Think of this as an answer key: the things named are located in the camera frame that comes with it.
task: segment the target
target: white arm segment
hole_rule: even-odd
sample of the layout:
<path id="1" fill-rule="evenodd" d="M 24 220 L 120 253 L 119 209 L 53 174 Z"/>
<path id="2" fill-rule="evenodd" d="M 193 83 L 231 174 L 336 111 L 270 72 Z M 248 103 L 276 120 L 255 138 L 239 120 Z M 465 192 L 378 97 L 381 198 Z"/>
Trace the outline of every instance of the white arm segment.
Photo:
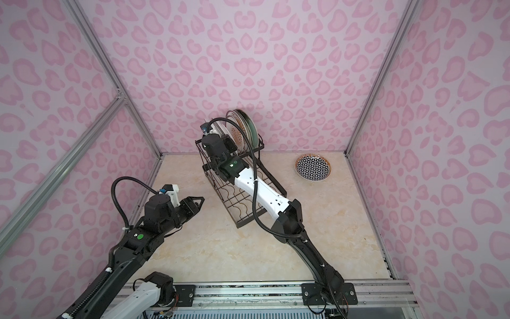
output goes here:
<path id="1" fill-rule="evenodd" d="M 275 192 L 262 179 L 258 180 L 257 202 L 261 204 L 273 218 L 278 219 L 278 213 L 283 212 L 289 206 L 289 200 Z M 245 168 L 235 179 L 235 185 L 253 196 L 253 168 Z"/>
<path id="2" fill-rule="evenodd" d="M 129 297 L 101 316 L 101 319 L 135 319 L 159 300 L 161 289 L 152 282 L 142 283 Z"/>

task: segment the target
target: marble tabletop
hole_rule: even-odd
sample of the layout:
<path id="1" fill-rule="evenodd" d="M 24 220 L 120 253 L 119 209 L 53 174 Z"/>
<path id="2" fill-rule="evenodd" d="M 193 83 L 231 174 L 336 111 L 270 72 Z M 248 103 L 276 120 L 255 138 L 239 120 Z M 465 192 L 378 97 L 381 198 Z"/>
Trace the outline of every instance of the marble tabletop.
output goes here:
<path id="1" fill-rule="evenodd" d="M 294 170 L 303 153 L 262 153 L 266 168 L 302 205 L 307 233 L 326 261 L 345 279 L 389 278 L 383 257 L 342 153 L 321 153 L 332 167 L 321 182 L 301 178 Z M 311 280 L 312 274 L 287 244 L 255 221 L 236 228 L 205 177 L 199 155 L 167 155 L 154 182 L 178 184 L 179 198 L 203 196 L 201 212 L 157 249 L 131 278 L 153 271 L 175 282 Z M 269 215 L 261 220 L 271 227 Z"/>

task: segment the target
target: pink leopard print wall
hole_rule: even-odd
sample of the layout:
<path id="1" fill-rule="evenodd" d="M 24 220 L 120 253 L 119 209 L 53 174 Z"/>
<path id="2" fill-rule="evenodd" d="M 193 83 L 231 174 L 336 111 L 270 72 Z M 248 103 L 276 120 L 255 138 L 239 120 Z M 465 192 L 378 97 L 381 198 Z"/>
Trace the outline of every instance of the pink leopard print wall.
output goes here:
<path id="1" fill-rule="evenodd" d="M 406 0 L 81 1 L 163 151 L 242 108 L 267 150 L 343 150 Z"/>
<path id="2" fill-rule="evenodd" d="M 426 318 L 510 317 L 510 2 L 427 0 L 353 162 Z"/>
<path id="3" fill-rule="evenodd" d="M 103 271 L 122 234 L 110 187 L 147 181 L 155 157 L 121 109 L 30 226 L 0 260 L 0 317 L 56 318 Z M 128 218 L 143 187 L 117 184 Z"/>
<path id="4" fill-rule="evenodd" d="M 58 0 L 0 3 L 0 229 L 113 99 Z"/>

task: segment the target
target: aluminum frame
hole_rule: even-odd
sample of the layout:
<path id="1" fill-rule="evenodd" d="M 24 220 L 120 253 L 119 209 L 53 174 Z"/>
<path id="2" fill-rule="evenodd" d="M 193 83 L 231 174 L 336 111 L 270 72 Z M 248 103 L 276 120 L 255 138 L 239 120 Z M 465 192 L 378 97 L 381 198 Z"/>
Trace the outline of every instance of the aluminum frame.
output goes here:
<path id="1" fill-rule="evenodd" d="M 352 162 L 348 156 L 345 156 L 345 160 L 347 162 L 347 166 L 349 166 L 349 170 L 352 175 L 352 179 L 354 180 L 354 183 L 356 185 L 356 189 L 358 190 L 358 194 L 360 195 L 361 202 L 363 203 L 363 207 L 365 208 L 365 212 L 367 213 L 368 221 L 370 222 L 370 226 L 372 227 L 372 231 L 374 232 L 375 239 L 377 239 L 377 244 L 379 245 L 379 249 L 382 252 L 382 258 L 384 259 L 388 272 L 390 273 L 391 278 L 398 278 L 397 276 L 397 270 L 395 269 L 395 266 L 393 265 L 393 262 L 391 261 L 390 254 L 388 253 L 388 249 L 386 248 L 386 245 L 384 243 L 384 239 L 379 231 L 379 227 L 377 226 L 377 223 L 375 222 L 373 216 L 370 214 L 370 206 L 368 205 L 367 196 L 365 194 L 365 191 L 361 187 L 361 183 L 358 180 L 358 177 L 356 176 L 356 172 L 354 171 L 354 166 L 352 166 Z"/>
<path id="2" fill-rule="evenodd" d="M 404 43 L 405 37 L 407 36 L 407 34 L 413 24 L 413 21 L 415 20 L 415 18 L 418 15 L 418 12 L 420 11 L 422 3 L 423 3 L 423 0 L 409 0 L 409 2 L 407 3 L 404 13 L 402 15 L 402 18 L 400 19 L 400 22 L 397 26 L 396 32 L 395 32 L 393 39 L 390 43 L 390 46 L 388 48 L 388 52 L 385 55 L 385 58 L 381 65 L 381 68 L 379 69 L 379 72 L 375 78 L 374 84 L 372 85 L 372 87 L 370 89 L 369 96 L 367 98 L 365 106 L 363 107 L 360 118 L 358 119 L 358 122 L 356 123 L 356 126 L 354 127 L 354 132 L 353 132 L 353 134 L 349 140 L 349 143 L 347 144 L 347 148 L 344 152 L 345 159 L 347 161 L 347 166 L 349 166 L 349 170 L 352 174 L 352 178 L 354 179 L 356 188 L 358 189 L 358 193 L 360 194 L 360 198 L 363 202 L 363 206 L 365 207 L 365 212 L 367 213 L 368 220 L 370 222 L 370 226 L 372 227 L 372 230 L 377 238 L 379 248 L 382 251 L 383 258 L 385 260 L 385 263 L 388 267 L 388 271 L 390 272 L 390 276 L 392 278 L 398 278 L 395 266 L 393 265 L 393 262 L 391 261 L 390 255 L 386 248 L 386 245 L 384 244 L 383 237 L 381 236 L 381 234 L 379 232 L 377 223 L 374 220 L 374 217 L 372 216 L 372 214 L 370 213 L 370 206 L 368 205 L 367 196 L 366 196 L 365 192 L 363 191 L 363 188 L 361 187 L 361 183 L 356 175 L 356 172 L 352 165 L 352 161 L 350 159 L 350 154 L 354 150 L 354 146 L 356 145 L 356 142 L 362 132 L 363 126 L 364 126 L 365 122 L 367 121 L 368 115 L 370 114 L 370 111 L 372 110 L 373 106 L 375 105 L 377 95 L 379 94 L 380 90 L 382 89 L 383 84 L 385 83 L 385 80 L 391 71 L 391 66 L 392 66 L 393 62 L 395 61 L 395 59 L 400 51 L 400 48 L 402 47 L 402 44 Z"/>
<path id="3" fill-rule="evenodd" d="M 117 111 L 125 105 L 124 99 L 116 97 L 99 118 L 85 131 L 71 150 L 46 175 L 33 194 L 13 213 L 13 217 L 0 230 L 0 258 L 18 239 L 23 230 L 37 215 L 41 207 L 53 195 L 66 176 L 76 166 Z"/>
<path id="4" fill-rule="evenodd" d="M 407 280 L 374 279 L 346 280 L 354 285 L 357 305 L 349 308 L 403 307 L 416 308 L 418 303 Z M 226 309 L 306 309 L 301 284 L 314 281 L 257 282 L 186 282 L 174 285 L 195 285 L 193 306 L 182 310 Z M 114 298 L 113 308 L 133 293 L 133 283 L 126 283 Z M 152 310 L 165 308 L 153 307 Z"/>
<path id="5" fill-rule="evenodd" d="M 110 61 L 106 50 L 103 45 L 99 41 L 99 38 L 92 27 L 87 15 L 83 11 L 82 6 L 80 5 L 78 0 L 61 0 L 65 5 L 69 13 L 71 14 L 74 22 L 82 32 L 83 36 L 89 43 L 90 48 L 95 53 L 99 63 L 103 66 L 108 78 L 112 82 L 112 84 L 117 88 L 117 92 L 119 97 L 123 97 L 126 99 L 126 105 L 128 106 L 128 110 L 131 113 L 131 116 L 135 120 L 136 125 L 142 132 L 143 137 L 150 145 L 152 151 L 156 154 L 157 158 L 161 158 L 161 150 L 154 140 L 154 137 L 150 133 L 147 125 L 143 121 L 140 113 L 136 109 L 135 103 L 131 98 L 129 92 L 124 87 L 120 76 L 118 75 L 113 63 Z"/>
<path id="6" fill-rule="evenodd" d="M 391 66 L 395 61 L 398 52 L 400 51 L 400 48 L 402 47 L 402 44 L 409 32 L 409 29 L 413 24 L 414 19 L 416 18 L 418 12 L 420 11 L 422 3 L 423 0 L 409 0 L 409 2 L 407 3 L 402 18 L 400 19 L 395 34 L 393 35 L 393 38 L 391 40 L 390 46 L 388 47 L 388 52 L 386 53 L 384 60 L 382 61 L 383 63 L 381 65 L 381 68 L 379 69 L 379 72 L 377 73 L 374 84 L 370 88 L 367 101 L 365 102 L 358 122 L 354 127 L 354 132 L 351 138 L 349 139 L 349 143 L 347 144 L 347 148 L 345 150 L 346 154 L 350 154 L 352 152 L 352 149 L 354 148 L 354 145 L 356 144 L 356 141 L 361 133 L 361 129 L 363 128 L 363 125 L 367 120 L 367 116 L 375 104 L 377 95 L 379 94 L 381 88 L 383 87 L 385 79 L 388 77 L 388 74 L 390 73 Z"/>
<path id="7" fill-rule="evenodd" d="M 154 164 L 154 167 L 150 171 L 149 180 L 147 181 L 147 185 L 150 187 L 153 187 L 154 181 L 156 180 L 156 176 L 158 175 L 159 169 L 161 167 L 161 164 L 163 164 L 164 156 L 160 159 L 156 159 L 156 163 Z M 129 218 L 130 225 L 134 225 L 134 223 L 140 218 L 140 215 L 142 213 L 142 209 L 145 205 L 145 202 L 147 201 L 147 196 L 149 195 L 149 190 L 145 189 L 145 187 L 142 190 L 142 194 L 140 195 L 140 199 L 138 200 L 137 206 L 135 206 L 135 210 L 132 214 L 132 216 Z"/>

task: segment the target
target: patterned plate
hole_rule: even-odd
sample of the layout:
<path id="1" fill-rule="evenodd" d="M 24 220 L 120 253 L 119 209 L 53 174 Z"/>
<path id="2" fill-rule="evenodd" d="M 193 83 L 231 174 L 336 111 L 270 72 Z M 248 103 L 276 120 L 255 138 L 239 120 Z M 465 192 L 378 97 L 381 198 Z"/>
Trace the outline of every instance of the patterned plate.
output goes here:
<path id="1" fill-rule="evenodd" d="M 296 172 L 309 181 L 323 181 L 331 173 L 331 165 L 317 154 L 304 154 L 296 160 Z"/>
<path id="2" fill-rule="evenodd" d="M 243 117 L 238 112 L 232 111 L 232 110 L 228 111 L 226 113 L 226 118 L 231 119 L 235 123 L 237 123 L 237 125 L 239 125 L 241 130 L 243 130 L 244 133 L 246 134 L 246 137 L 248 138 L 248 140 L 251 140 L 251 132 L 249 132 L 249 129 L 247 129 L 248 124 L 246 123 L 246 121 L 243 119 Z M 229 123 L 227 123 L 226 127 L 227 127 L 228 131 L 230 132 L 230 134 L 232 134 L 232 136 L 234 138 L 234 142 L 237 145 L 237 149 L 240 152 L 248 150 L 248 145 L 244 142 L 243 136 L 241 135 L 239 130 Z"/>

